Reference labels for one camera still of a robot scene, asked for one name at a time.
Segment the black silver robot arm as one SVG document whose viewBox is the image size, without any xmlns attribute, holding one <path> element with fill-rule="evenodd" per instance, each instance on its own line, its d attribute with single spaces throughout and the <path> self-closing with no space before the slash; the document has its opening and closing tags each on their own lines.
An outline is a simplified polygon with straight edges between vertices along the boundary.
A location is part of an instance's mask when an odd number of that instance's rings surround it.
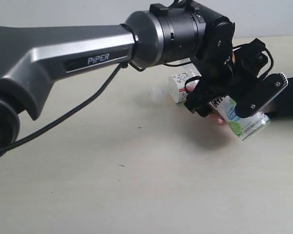
<svg viewBox="0 0 293 234">
<path fill-rule="evenodd" d="M 222 96 L 236 102 L 241 118 L 255 115 L 287 86 L 284 74 L 263 71 L 274 60 L 259 39 L 233 46 L 235 24 L 193 0 L 170 6 L 152 4 L 123 24 L 15 28 L 0 26 L 0 157 L 39 137 L 92 101 L 107 87 L 62 117 L 18 139 L 19 114 L 36 120 L 58 80 L 116 64 L 137 71 L 189 59 L 199 71 L 198 85 L 185 103 L 207 116 L 208 104 Z"/>
</svg>

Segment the person's open hand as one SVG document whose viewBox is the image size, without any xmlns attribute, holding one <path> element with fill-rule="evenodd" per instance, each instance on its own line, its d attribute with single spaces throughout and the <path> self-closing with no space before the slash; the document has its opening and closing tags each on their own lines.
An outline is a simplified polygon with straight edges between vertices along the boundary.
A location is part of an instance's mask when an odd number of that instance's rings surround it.
<svg viewBox="0 0 293 234">
<path fill-rule="evenodd" d="M 203 107 L 203 110 L 200 111 L 199 116 L 208 119 L 214 119 L 216 121 L 216 124 L 219 126 L 227 125 L 227 122 L 223 119 L 219 112 L 211 107 L 209 104 L 206 107 Z"/>
</svg>

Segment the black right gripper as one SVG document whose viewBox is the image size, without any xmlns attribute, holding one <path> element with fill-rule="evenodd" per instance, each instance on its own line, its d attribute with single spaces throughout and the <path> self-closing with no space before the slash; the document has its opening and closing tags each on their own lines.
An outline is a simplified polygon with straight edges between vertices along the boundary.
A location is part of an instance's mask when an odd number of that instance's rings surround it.
<svg viewBox="0 0 293 234">
<path fill-rule="evenodd" d="M 260 39 L 225 49 L 215 48 L 195 60 L 199 82 L 185 85 L 184 106 L 193 114 L 214 113 L 210 102 L 222 96 L 236 101 L 235 113 L 251 117 L 274 100 L 289 84 L 283 73 L 268 75 L 274 60 Z"/>
</svg>

